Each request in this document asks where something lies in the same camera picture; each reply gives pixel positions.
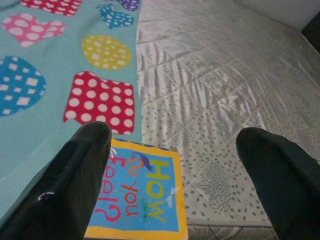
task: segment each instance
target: bed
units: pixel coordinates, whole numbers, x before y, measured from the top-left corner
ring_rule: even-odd
[[[258,127],[318,159],[320,55],[232,0],[145,0],[136,35],[142,142],[179,152],[190,239],[278,239],[236,151]]]

